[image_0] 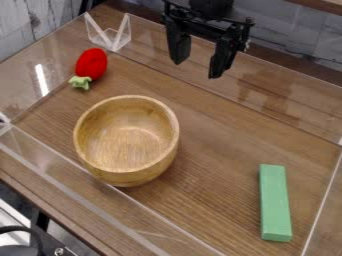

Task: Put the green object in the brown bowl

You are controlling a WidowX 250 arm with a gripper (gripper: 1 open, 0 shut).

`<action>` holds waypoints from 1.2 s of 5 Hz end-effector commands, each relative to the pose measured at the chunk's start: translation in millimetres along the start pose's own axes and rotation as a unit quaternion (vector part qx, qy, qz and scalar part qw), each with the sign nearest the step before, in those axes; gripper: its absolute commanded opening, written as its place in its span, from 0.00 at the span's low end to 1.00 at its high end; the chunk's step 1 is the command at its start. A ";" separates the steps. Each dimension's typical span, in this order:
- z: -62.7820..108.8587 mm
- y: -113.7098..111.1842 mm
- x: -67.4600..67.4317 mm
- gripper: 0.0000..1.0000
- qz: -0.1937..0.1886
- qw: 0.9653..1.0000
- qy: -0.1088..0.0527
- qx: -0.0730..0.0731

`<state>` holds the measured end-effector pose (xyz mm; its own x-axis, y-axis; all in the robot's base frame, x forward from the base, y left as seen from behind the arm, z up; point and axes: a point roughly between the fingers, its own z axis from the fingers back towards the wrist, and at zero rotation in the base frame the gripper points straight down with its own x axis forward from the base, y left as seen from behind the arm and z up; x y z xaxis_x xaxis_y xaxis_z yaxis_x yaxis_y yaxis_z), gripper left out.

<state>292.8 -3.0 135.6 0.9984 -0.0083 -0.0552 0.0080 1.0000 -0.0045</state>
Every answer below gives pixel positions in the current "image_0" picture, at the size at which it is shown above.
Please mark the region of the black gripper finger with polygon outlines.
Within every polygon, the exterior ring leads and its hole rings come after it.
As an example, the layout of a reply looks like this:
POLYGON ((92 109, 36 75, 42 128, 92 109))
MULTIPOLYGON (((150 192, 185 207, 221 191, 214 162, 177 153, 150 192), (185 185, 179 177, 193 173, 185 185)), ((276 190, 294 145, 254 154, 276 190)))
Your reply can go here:
POLYGON ((170 58, 179 65, 190 56, 191 36, 182 30, 181 24, 170 17, 166 18, 166 32, 170 58))
POLYGON ((223 35, 217 40, 215 53, 210 60, 210 79, 219 78, 225 71, 231 68, 238 49, 239 43, 229 35, 223 35))

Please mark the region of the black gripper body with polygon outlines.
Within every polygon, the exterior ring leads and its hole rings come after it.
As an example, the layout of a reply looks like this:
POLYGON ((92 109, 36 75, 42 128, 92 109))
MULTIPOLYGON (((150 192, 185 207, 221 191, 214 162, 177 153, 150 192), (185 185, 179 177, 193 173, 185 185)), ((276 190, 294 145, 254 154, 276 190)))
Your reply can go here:
POLYGON ((255 19, 238 12, 235 0, 163 0, 162 20, 173 18, 182 30, 210 41, 229 35, 239 43, 239 51, 246 51, 250 43, 250 30, 255 19))

